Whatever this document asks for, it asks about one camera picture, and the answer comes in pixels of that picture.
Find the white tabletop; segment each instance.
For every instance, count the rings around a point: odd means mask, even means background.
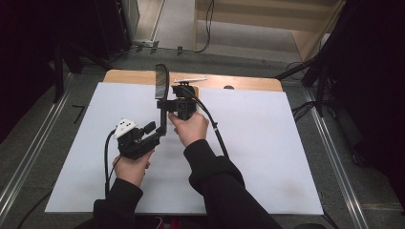
[[[140,127],[160,125],[155,87],[99,83],[83,118],[45,212],[92,212],[104,198],[103,150],[107,135],[122,118]],[[200,88],[200,99],[212,114],[230,159],[241,170],[247,191],[270,214],[322,215],[322,207],[285,93]],[[203,198],[188,183],[183,146],[168,120],[168,133],[152,155],[136,212],[204,214]],[[222,154],[210,126],[207,140]],[[110,140],[109,164],[118,155]]]

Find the person's right hand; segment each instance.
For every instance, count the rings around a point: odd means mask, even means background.
[[[175,132],[179,135],[180,141],[185,147],[196,140],[206,139],[209,120],[202,114],[195,112],[186,121],[179,119],[173,113],[169,113],[168,117],[175,125]]]

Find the metal strip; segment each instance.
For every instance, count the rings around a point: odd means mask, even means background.
[[[305,88],[304,91],[308,101],[315,100],[312,92],[309,89]],[[343,198],[345,199],[346,205],[352,216],[354,226],[357,229],[368,229],[370,227],[366,221],[361,205],[357,199],[357,195],[355,194],[355,191],[349,181],[349,177],[342,165],[339,154],[334,147],[325,120],[324,118],[319,116],[319,114],[316,112],[316,109],[312,108],[311,111],[319,134],[321,135],[322,141],[324,142],[325,148],[327,150],[328,158],[330,159],[330,164],[339,183]]]
[[[42,146],[47,140],[47,137],[50,134],[54,123],[59,117],[59,114],[62,111],[70,94],[73,83],[74,76],[72,73],[69,73],[65,80],[65,93],[62,95],[58,103],[52,105],[47,117],[39,128],[39,131],[36,133],[36,136],[33,139],[30,148],[25,153],[23,159],[18,165],[18,168],[14,172],[14,175],[7,184],[6,188],[3,190],[0,197],[0,227],[3,224],[12,204],[17,198],[17,195],[21,190],[21,187],[23,186],[28,174],[30,173],[30,170],[35,163],[36,158],[41,152]]]

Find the table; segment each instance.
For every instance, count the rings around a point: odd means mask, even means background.
[[[195,1],[194,45],[197,21],[205,20],[211,3]],[[212,21],[291,30],[301,58],[306,61],[324,35],[331,32],[344,4],[344,0],[215,0]]]
[[[219,123],[230,159],[244,175],[250,194],[270,214],[322,215],[322,206],[280,82],[268,78],[193,73],[171,73],[171,81],[204,76],[208,77],[207,81],[196,83],[200,86],[200,99]],[[160,112],[154,99],[155,86],[151,83],[155,83],[153,71],[107,72],[104,82],[96,88],[46,212],[91,212],[93,202],[104,198],[102,152],[111,128],[123,117],[135,120],[139,126],[156,120],[159,126]],[[224,90],[224,85],[232,85],[236,90]],[[202,196],[188,184],[191,170],[181,153],[183,146],[173,132],[174,126],[170,121],[167,124],[168,132],[160,139],[150,160],[152,166],[142,182],[144,196],[136,212],[204,214]],[[217,155],[222,154],[212,128],[208,128],[207,141]],[[116,141],[110,141],[109,151],[109,161],[113,161],[118,154]]]

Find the person's right arm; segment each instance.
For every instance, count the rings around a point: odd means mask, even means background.
[[[215,156],[206,139],[208,120],[198,113],[169,119],[185,146],[191,186],[204,197],[212,228],[281,228],[246,190],[242,174],[226,157]]]

